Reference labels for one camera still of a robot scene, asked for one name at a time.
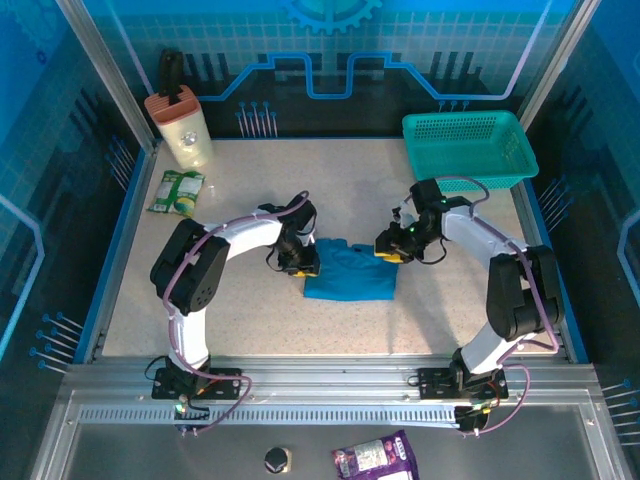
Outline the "purple snack packet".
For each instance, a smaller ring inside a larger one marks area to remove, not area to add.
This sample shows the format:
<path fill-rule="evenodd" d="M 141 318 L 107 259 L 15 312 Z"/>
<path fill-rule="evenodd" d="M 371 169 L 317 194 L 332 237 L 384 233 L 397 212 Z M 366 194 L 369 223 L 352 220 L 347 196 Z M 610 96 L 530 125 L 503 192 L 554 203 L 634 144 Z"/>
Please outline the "purple snack packet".
<path fill-rule="evenodd" d="M 420 480 L 404 429 L 332 451 L 339 480 Z"/>

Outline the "aluminium mounting rail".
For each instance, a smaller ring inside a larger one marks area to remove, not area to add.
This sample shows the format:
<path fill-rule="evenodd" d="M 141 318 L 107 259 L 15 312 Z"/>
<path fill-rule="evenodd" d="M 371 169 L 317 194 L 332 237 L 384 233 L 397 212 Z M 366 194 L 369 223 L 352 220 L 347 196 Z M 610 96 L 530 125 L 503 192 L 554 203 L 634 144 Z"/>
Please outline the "aluminium mounting rail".
<path fill-rule="evenodd" d="M 145 357 L 102 357 L 68 368 L 58 393 L 76 404 L 148 404 L 151 382 Z M 589 364 L 571 364 L 562 356 L 526 354 L 508 370 L 511 402 L 522 391 L 529 405 L 578 404 L 602 397 Z M 215 367 L 239 368 L 252 381 L 250 404 L 396 405 L 419 402 L 408 380 L 419 368 L 446 367 L 441 355 L 236 356 L 213 357 Z"/>

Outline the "teal plastic basket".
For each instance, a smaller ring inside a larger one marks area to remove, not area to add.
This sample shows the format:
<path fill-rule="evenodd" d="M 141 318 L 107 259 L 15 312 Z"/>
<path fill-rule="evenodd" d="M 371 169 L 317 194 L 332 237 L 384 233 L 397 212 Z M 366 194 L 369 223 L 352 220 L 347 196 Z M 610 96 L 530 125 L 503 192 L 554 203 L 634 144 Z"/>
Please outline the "teal plastic basket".
<path fill-rule="evenodd" d="M 418 181 L 439 177 L 446 192 L 510 189 L 538 175 L 534 151 L 509 111 L 410 114 L 402 120 L 408 161 Z"/>

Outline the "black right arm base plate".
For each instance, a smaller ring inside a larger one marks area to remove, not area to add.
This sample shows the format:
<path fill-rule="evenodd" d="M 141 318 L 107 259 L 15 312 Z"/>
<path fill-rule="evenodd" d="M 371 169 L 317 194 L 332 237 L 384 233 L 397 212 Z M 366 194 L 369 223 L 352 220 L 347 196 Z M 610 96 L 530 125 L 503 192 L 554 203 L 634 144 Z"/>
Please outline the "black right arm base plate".
<path fill-rule="evenodd" d="M 508 386 L 503 370 L 471 374 L 458 367 L 417 370 L 422 400 L 506 400 Z"/>

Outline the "blue t-shirt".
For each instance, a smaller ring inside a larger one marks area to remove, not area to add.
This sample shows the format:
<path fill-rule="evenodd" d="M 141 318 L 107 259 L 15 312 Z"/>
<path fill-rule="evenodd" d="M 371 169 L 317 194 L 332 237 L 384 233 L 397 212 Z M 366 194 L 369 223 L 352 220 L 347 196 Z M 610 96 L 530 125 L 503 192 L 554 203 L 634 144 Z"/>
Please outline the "blue t-shirt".
<path fill-rule="evenodd" d="M 305 298 L 338 302 L 391 301 L 398 265 L 374 255 L 372 245 L 345 239 L 318 239 L 319 274 L 307 277 Z"/>

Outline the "green snack packet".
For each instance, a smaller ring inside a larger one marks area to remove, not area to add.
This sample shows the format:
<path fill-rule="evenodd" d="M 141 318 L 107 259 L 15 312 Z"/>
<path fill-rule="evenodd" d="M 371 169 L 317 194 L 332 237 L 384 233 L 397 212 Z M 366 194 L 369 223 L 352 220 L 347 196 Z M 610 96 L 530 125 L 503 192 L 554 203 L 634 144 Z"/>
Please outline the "green snack packet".
<path fill-rule="evenodd" d="M 197 171 L 165 170 L 147 210 L 192 218 L 204 180 Z"/>

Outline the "black round knob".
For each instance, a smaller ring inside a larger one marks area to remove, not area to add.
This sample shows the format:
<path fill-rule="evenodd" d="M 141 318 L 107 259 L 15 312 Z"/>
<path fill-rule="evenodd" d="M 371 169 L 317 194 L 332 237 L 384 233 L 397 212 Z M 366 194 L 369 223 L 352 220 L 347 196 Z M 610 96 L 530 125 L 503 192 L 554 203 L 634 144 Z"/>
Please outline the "black round knob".
<path fill-rule="evenodd" d="M 264 466 L 270 474 L 285 474 L 291 468 L 290 451 L 284 447 L 273 447 L 264 456 Z"/>

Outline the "aluminium frame post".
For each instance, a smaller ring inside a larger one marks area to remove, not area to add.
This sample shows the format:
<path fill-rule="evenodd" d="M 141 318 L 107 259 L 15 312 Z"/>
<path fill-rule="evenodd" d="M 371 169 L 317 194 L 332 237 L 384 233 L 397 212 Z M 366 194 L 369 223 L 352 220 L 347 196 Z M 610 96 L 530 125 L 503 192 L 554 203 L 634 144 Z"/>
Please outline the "aluminium frame post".
<path fill-rule="evenodd" d="M 146 154 L 156 141 L 125 78 L 82 0 L 55 0 L 104 86 Z"/>
<path fill-rule="evenodd" d="M 532 88 L 517 113 L 520 124 L 525 131 L 533 124 L 559 76 L 566 68 L 601 1 L 575 0 L 570 15 L 553 44 L 550 55 L 545 60 L 544 68 L 535 78 Z"/>

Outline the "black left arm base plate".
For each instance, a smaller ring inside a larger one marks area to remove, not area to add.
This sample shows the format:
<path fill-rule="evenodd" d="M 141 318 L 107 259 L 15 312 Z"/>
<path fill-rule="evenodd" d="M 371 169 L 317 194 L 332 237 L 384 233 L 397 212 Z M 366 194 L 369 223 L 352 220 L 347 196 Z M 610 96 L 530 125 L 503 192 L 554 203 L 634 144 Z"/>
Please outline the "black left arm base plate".
<path fill-rule="evenodd" d="M 237 400 L 240 396 L 242 371 L 236 368 L 210 370 L 215 376 L 230 376 L 231 380 L 211 383 L 208 378 L 192 376 L 180 369 L 160 368 L 156 371 L 151 398 L 154 400 L 178 400 L 186 396 L 190 400 Z"/>

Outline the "cream knife block brown top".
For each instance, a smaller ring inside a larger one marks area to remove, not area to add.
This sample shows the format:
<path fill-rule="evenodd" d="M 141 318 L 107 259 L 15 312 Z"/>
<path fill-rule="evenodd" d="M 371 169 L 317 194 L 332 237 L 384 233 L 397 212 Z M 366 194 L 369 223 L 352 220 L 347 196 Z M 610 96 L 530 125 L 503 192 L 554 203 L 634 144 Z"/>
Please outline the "cream knife block brown top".
<path fill-rule="evenodd" d="M 177 102 L 155 93 L 144 106 L 182 169 L 196 169 L 214 158 L 213 144 L 201 104 L 186 85 L 180 85 Z"/>

